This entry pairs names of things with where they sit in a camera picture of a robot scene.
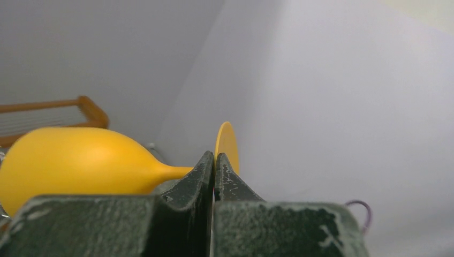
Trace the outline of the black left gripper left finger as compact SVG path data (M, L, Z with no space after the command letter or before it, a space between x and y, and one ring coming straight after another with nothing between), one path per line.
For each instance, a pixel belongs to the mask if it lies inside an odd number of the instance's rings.
M1 236L1 256L208 256L214 156L162 194L43 195Z

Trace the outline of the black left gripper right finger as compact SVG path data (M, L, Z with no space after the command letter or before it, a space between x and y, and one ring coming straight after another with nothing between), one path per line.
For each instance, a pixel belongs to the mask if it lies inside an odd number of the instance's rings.
M213 256L368 256L362 227L345 205L270 202L216 160Z

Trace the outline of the orange plastic cup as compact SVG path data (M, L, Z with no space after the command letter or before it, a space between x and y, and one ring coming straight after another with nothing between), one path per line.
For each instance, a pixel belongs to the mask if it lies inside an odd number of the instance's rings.
M1 205L14 216L39 195L148 194L191 167L160 162L121 133L95 127L44 127L22 135L1 163Z

